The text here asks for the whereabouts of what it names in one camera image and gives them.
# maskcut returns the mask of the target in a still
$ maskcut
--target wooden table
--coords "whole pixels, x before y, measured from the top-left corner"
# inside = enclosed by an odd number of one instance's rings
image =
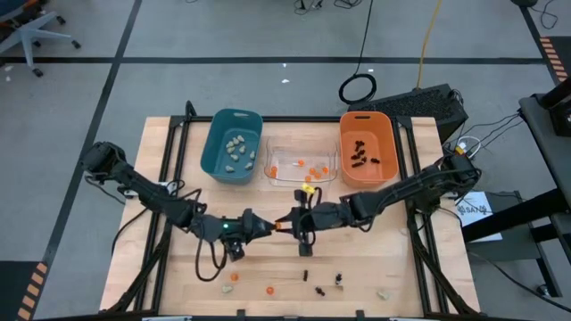
[[[135,169],[152,180],[159,176],[168,124],[169,118],[146,120]],[[413,119],[413,126],[420,165],[425,167],[442,156],[434,119]],[[207,212],[217,216],[235,217],[245,208],[252,208],[260,217],[273,221],[297,206],[292,187],[269,183],[263,173],[263,159],[258,161],[254,178],[248,185],[223,185],[205,174],[200,168],[200,158],[209,128],[210,123],[190,125],[182,174],[186,187],[181,194],[202,188],[200,202],[206,202]],[[411,173],[404,131],[401,135]],[[265,155],[266,140],[272,136],[322,136],[338,142],[338,124],[264,123],[259,155]],[[177,147],[172,153],[169,178],[173,175],[176,154]],[[398,180],[396,177],[385,186]],[[324,201],[338,202],[340,195],[353,192],[355,190],[338,176],[325,187]],[[443,207],[455,210],[452,201],[443,200]],[[137,200],[128,201],[121,224],[141,209]],[[102,309],[115,303],[141,268],[150,217],[148,214],[140,218],[119,238],[103,293]],[[432,220],[442,271],[468,305],[479,310],[459,221],[443,211],[437,211]],[[405,222],[404,204],[399,202],[378,216],[367,234],[355,228],[319,232],[311,258],[298,256],[297,240],[291,235],[273,234],[244,247],[245,258],[228,263],[220,276],[210,283],[200,282],[194,274],[198,240],[175,228],[160,313],[235,316],[237,309],[245,309],[247,316],[352,317],[356,309],[363,309],[368,317],[420,317],[418,282]],[[206,250],[203,249],[200,259],[201,272],[203,276],[211,276],[214,269],[210,252]],[[217,246],[217,253],[222,253],[221,245]],[[304,269],[309,270],[306,283],[302,280]],[[240,277],[236,283],[230,281],[233,272]],[[343,274],[343,286],[335,286],[336,273]],[[427,270],[426,279],[431,290],[432,309],[437,311],[434,279]],[[154,276],[149,277],[148,283],[147,308],[150,307]],[[232,284],[234,291],[222,293],[224,284]],[[268,286],[275,288],[273,296],[266,294]],[[316,286],[327,295],[317,295]],[[389,293],[390,299],[381,300],[377,291]]]

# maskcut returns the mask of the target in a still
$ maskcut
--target chair wheel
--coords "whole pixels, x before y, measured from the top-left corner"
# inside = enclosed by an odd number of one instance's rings
[[[42,70],[39,70],[38,68],[35,68],[33,70],[33,72],[34,72],[34,75],[36,75],[36,77],[38,77],[38,78],[44,76],[44,73],[42,72]]]

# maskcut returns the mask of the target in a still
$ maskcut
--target teal bin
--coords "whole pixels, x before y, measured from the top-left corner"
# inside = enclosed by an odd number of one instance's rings
[[[206,138],[203,156],[200,166],[204,172],[221,183],[245,185],[252,179],[256,163],[260,155],[260,137],[262,128],[261,116],[253,111],[241,111],[224,109],[216,113],[211,123],[211,130]],[[234,150],[233,154],[239,157],[238,161],[230,158],[226,144],[234,137],[242,136],[244,143]],[[238,149],[246,146],[245,154]],[[250,159],[250,153],[256,152],[254,160]],[[245,169],[248,162],[253,163],[253,169]],[[227,173],[226,166],[234,168],[234,172]]]

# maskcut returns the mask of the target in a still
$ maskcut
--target orange bin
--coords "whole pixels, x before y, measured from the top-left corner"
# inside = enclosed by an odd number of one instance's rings
[[[391,120],[382,112],[353,111],[341,117],[339,123],[341,135],[341,169],[343,181],[352,187],[372,187],[393,179],[399,172],[399,165],[394,147],[393,126]],[[356,154],[355,142],[363,141],[367,157],[365,164],[356,168],[352,164],[360,160],[352,160]],[[375,164],[370,160],[380,160]]]

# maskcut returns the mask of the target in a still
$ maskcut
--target office chair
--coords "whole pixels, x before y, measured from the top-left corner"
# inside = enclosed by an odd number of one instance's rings
[[[41,44],[37,41],[38,38],[71,39],[71,36],[40,29],[53,19],[57,19],[60,24],[65,24],[65,20],[55,12],[46,13],[33,21],[20,25],[15,18],[24,13],[28,2],[28,0],[0,0],[0,22],[8,21],[13,29],[13,33],[0,43],[0,54],[21,43],[24,47],[28,67],[32,69],[36,76],[42,77],[44,76],[42,70],[34,66],[31,45],[33,44],[36,47],[40,47]],[[76,49],[81,47],[79,42],[73,39],[71,40],[71,44]]]

